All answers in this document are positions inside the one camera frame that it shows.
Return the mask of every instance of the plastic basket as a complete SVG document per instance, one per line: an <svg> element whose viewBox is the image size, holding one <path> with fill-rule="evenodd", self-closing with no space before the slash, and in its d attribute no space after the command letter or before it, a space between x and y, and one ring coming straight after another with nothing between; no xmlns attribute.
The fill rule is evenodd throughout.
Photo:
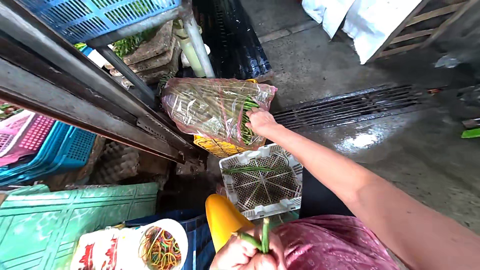
<svg viewBox="0 0 480 270"><path fill-rule="evenodd" d="M5 156L28 128L35 113L28 110L0 122L0 157Z"/></svg>
<svg viewBox="0 0 480 270"><path fill-rule="evenodd" d="M247 151L245 148L235 146L228 142L217 139L209 139L198 135L195 135L193 143L219 158L226 158Z"/></svg>
<svg viewBox="0 0 480 270"><path fill-rule="evenodd" d="M0 158L1 166L14 163L21 157L36 154L54 122L55 120L50 117L36 114L29 127L22 132L19 140L16 143L11 142L13 147Z"/></svg>
<svg viewBox="0 0 480 270"><path fill-rule="evenodd" d="M20 0L71 43L87 41L180 5L180 0Z"/></svg>
<svg viewBox="0 0 480 270"><path fill-rule="evenodd" d="M95 134L55 122L37 155L26 164L0 172L0 184L12 184L84 166Z"/></svg>
<svg viewBox="0 0 480 270"><path fill-rule="evenodd" d="M277 144L221 159L220 169L242 166L285 167L277 172L222 173L228 199L249 220L297 210L303 166Z"/></svg>
<svg viewBox="0 0 480 270"><path fill-rule="evenodd" d="M182 270L207 270L215 256L215 248L205 213L193 209L175 210L126 221L125 225L145 226L160 219L176 220L187 232L188 254Z"/></svg>

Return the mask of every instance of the forearm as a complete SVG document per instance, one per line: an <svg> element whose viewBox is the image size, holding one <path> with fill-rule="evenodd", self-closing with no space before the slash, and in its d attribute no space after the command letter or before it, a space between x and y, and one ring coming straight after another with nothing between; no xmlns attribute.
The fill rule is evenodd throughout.
<svg viewBox="0 0 480 270"><path fill-rule="evenodd" d="M281 125L267 136L292 153L413 269L473 266L479 237L354 161ZM442 258L449 254L450 259Z"/></svg>
<svg viewBox="0 0 480 270"><path fill-rule="evenodd" d="M349 208L349 202L358 201L358 190L377 182L379 178L354 161L281 125L275 126L270 134L268 139L292 153L316 179L332 190Z"/></svg>

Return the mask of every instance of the wooden rack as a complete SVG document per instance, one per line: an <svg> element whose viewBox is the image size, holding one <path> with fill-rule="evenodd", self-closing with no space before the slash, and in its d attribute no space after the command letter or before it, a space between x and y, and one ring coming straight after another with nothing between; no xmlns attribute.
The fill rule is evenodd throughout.
<svg viewBox="0 0 480 270"><path fill-rule="evenodd" d="M386 41L378 48L378 50L372 55L372 57L368 59L367 62L371 62L379 57L400 53L400 52L411 50L418 47L424 48L430 45L447 29L447 27L450 24L452 24L454 21L460 18L460 16L462 16L471 6L473 6L479 0L467 0L459 3L453 3L448 6L445 6L430 12L422 13L423 8L425 8L425 5L429 1L430 0L423 0L422 2L420 2L420 4L418 4L418 6L405 18L405 20L402 21L402 23L395 29L395 31L393 31L390 34L390 36L386 39ZM436 28L421 30L421 31L399 36L399 34L402 32L402 30L405 29L405 27L418 24L425 20L432 19L434 17L438 17L441 15L449 14L449 13L451 13L450 17ZM426 40L418 43L413 43L413 44L408 44L408 45L393 48L393 49L388 49L388 47L392 44L411 40L417 37L423 37L423 36L429 36L429 37Z"/></svg>

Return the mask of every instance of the wet concrete floor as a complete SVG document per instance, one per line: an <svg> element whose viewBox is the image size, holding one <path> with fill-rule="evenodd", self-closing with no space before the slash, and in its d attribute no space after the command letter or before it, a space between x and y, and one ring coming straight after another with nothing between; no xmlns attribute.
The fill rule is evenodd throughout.
<svg viewBox="0 0 480 270"><path fill-rule="evenodd" d="M295 0L242 0L257 35L311 20ZM433 88L468 85L457 70L434 69L432 49L360 65L348 38L329 41L320 26L262 44L278 87L272 110L386 83ZM389 180L421 203L480 233L477 139L460 139L461 123L442 108L299 133Z"/></svg>

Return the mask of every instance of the pink plastic crate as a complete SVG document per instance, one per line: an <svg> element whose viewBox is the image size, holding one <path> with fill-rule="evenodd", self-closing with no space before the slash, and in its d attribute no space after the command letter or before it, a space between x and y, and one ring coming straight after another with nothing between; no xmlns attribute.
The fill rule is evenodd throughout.
<svg viewBox="0 0 480 270"><path fill-rule="evenodd" d="M55 120L43 115L36 114L28 124L25 132L20 135L17 143L0 158L0 166L16 162L19 158L38 152L45 138L48 136Z"/></svg>
<svg viewBox="0 0 480 270"><path fill-rule="evenodd" d="M37 151L42 146L43 141L45 141L54 122L55 120L50 117L38 115L18 144L18 147Z"/></svg>
<svg viewBox="0 0 480 270"><path fill-rule="evenodd" d="M24 110L0 122L0 157L7 155L33 120L35 113Z"/></svg>

